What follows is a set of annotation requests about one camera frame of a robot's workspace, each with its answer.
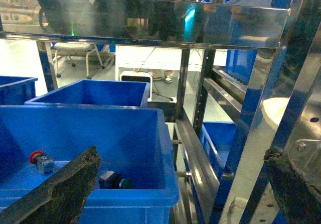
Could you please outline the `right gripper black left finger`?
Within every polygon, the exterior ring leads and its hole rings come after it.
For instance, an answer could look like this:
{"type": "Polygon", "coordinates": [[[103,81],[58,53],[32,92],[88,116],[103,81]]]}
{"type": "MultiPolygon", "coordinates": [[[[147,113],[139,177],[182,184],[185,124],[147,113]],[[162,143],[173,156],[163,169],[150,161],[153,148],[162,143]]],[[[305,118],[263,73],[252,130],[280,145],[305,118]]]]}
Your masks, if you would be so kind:
{"type": "Polygon", "coordinates": [[[96,147],[90,146],[1,211],[1,223],[78,223],[95,187],[100,162],[96,147]]]}

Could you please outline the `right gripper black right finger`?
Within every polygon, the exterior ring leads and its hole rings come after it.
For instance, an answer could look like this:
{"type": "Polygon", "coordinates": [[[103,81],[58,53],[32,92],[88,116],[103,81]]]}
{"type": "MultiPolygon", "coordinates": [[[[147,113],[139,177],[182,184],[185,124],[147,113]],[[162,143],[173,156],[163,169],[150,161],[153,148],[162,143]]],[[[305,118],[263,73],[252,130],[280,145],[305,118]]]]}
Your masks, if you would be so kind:
{"type": "Polygon", "coordinates": [[[320,223],[320,181],[301,171],[285,149],[266,150],[264,164],[274,198],[288,223],[320,223]]]}

